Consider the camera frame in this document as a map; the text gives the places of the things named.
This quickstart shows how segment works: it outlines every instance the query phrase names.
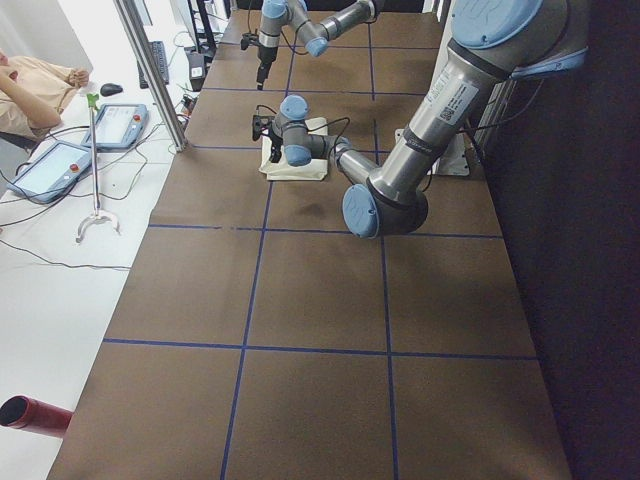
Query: person's arm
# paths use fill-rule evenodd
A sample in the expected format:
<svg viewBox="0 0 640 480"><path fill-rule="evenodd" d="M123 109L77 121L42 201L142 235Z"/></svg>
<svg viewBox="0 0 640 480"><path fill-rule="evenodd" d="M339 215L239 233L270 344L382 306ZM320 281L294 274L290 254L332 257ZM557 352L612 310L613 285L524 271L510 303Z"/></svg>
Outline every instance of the person's arm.
<svg viewBox="0 0 640 480"><path fill-rule="evenodd" d="M12 67L0 66L0 90L2 90L29 119L32 128L51 128L62 119L60 114L43 100L18 85L14 78L17 72Z"/></svg>
<svg viewBox="0 0 640 480"><path fill-rule="evenodd" d="M40 60L35 57L20 57L23 63L29 64L32 68L38 68L49 72L60 80L68 83L72 87L86 87L89 83L89 72L84 68L70 68Z"/></svg>

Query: blue joint cap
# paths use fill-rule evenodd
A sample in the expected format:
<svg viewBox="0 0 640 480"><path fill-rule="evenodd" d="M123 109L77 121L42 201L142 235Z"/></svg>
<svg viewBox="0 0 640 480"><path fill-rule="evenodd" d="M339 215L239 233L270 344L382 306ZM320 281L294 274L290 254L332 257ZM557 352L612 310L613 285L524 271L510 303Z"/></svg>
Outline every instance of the blue joint cap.
<svg viewBox="0 0 640 480"><path fill-rule="evenodd" d="M267 18L280 18L287 12L287 0L264 0L262 14Z"/></svg>
<svg viewBox="0 0 640 480"><path fill-rule="evenodd" d="M342 199L342 215L347 227L360 238L375 238L380 232L380 214L373 195L364 185L353 185Z"/></svg>
<svg viewBox="0 0 640 480"><path fill-rule="evenodd" d="M311 162L311 151L302 145L287 145L284 147L284 156L292 167L304 167Z"/></svg>
<svg viewBox="0 0 640 480"><path fill-rule="evenodd" d="M309 105L300 95L289 95L280 104L280 111L290 120L304 120L309 113Z"/></svg>
<svg viewBox="0 0 640 480"><path fill-rule="evenodd" d="M305 48L312 57L319 57L327 51L327 48L329 48L329 42L324 37L316 37L312 40L309 40L305 45Z"/></svg>
<svg viewBox="0 0 640 480"><path fill-rule="evenodd" d="M472 50L495 47L526 28L542 3L543 0L460 0L451 15L453 38Z"/></svg>

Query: white cloth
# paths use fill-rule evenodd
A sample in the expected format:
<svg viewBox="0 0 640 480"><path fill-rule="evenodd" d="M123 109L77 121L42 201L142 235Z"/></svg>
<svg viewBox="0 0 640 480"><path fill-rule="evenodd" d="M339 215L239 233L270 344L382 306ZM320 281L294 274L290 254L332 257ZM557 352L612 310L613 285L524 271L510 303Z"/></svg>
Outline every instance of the white cloth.
<svg viewBox="0 0 640 480"><path fill-rule="evenodd" d="M327 120L318 117L307 120L307 127L314 129L326 125ZM318 135L326 135L328 128L325 126L313 133ZM308 165L302 167L292 167L287 163L282 152L282 158L278 163L271 163L269 156L271 155L271 140L268 137L262 137L262 162L260 172L267 175L267 180L322 180L327 176L329 162L327 160L314 158Z"/></svg>

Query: person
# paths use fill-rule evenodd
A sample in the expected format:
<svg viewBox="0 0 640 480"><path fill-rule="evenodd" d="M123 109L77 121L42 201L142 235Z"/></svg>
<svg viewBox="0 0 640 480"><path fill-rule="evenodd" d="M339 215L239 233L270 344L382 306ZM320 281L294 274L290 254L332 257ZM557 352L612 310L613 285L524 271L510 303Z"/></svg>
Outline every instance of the person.
<svg viewBox="0 0 640 480"><path fill-rule="evenodd" d="M77 89L88 83L85 69L7 57L0 50L0 132L41 140L61 122Z"/></svg>

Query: keyboard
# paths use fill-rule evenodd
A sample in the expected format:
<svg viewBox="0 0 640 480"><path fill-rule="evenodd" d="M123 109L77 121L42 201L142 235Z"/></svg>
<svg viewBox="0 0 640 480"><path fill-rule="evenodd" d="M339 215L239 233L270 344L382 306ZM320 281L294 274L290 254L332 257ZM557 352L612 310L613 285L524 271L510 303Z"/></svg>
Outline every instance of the keyboard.
<svg viewBox="0 0 640 480"><path fill-rule="evenodd" d="M169 84L169 65L167 64L167 52L164 50L164 43L160 40L156 40L153 42L149 42L149 47L151 47L151 53L153 54L153 59L158 66L158 70L160 70L160 75L164 80L164 84ZM149 88L149 83L144 78L144 73L142 73L142 68L140 67L140 63L138 63L138 81L140 83L140 88Z"/></svg>

